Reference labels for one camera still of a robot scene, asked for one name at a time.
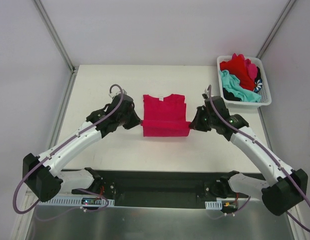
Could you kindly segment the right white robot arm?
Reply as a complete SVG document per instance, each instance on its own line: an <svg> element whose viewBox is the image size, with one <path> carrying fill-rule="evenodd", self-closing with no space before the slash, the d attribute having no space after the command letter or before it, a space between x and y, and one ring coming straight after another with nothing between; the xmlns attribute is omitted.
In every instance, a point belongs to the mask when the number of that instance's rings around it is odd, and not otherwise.
<svg viewBox="0 0 310 240"><path fill-rule="evenodd" d="M205 99L197 107L192 130L216 132L239 148L258 168L263 179L248 177L237 171L222 176L210 187L219 198L245 194L263 202L275 216L280 216L305 199L308 176L302 169L294 170L280 160L256 137L248 122L240 115L230 115L224 100L219 96Z"/></svg>

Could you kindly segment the magenta pink t shirt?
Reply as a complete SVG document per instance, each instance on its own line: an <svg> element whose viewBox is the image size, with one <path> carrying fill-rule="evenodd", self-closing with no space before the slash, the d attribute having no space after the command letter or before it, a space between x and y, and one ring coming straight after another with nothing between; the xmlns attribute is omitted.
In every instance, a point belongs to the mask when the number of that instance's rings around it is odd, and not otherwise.
<svg viewBox="0 0 310 240"><path fill-rule="evenodd" d="M190 122L186 120L185 96L171 94L166 97L143 95L144 137L187 137Z"/></svg>

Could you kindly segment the white plastic laundry basket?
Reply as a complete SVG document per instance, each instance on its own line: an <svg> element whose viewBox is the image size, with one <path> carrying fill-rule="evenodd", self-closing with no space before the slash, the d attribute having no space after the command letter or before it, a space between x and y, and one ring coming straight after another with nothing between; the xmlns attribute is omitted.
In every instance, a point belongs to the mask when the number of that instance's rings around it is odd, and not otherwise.
<svg viewBox="0 0 310 240"><path fill-rule="evenodd" d="M217 70L218 70L218 79L219 79L219 88L220 88L220 95L224 99L225 105L228 108L239 108L239 109L256 109L260 106L267 106L271 104L271 95L270 95L270 90L267 82L267 78L265 75L265 71L262 65L262 62L260 59L255 58L255 57L245 57L246 59L250 59L253 64L257 66L258 69L258 74L256 78L262 78L262 83L263 87L262 89L258 92L259 95L261 95L261 101L260 102L242 102L242 101L229 101L226 100L223 96L222 92L222 82L221 82L221 77L219 75L220 71L220 66L219 64L222 61L229 61L231 60L231 55L222 55L217 58Z"/></svg>

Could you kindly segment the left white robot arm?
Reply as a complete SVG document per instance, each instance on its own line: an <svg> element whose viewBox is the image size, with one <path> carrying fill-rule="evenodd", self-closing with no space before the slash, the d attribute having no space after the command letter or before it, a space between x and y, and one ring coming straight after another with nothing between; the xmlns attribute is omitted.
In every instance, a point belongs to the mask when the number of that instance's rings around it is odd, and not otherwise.
<svg viewBox="0 0 310 240"><path fill-rule="evenodd" d="M79 153L98 142L118 127L126 130L141 124L135 112L133 99L126 94L112 97L111 103L91 112L86 120L58 145L39 154L29 153L23 159L25 184L41 202L47 202L59 192L84 189L94 195L100 190L101 178L94 170L82 170L63 174L63 168Z"/></svg>

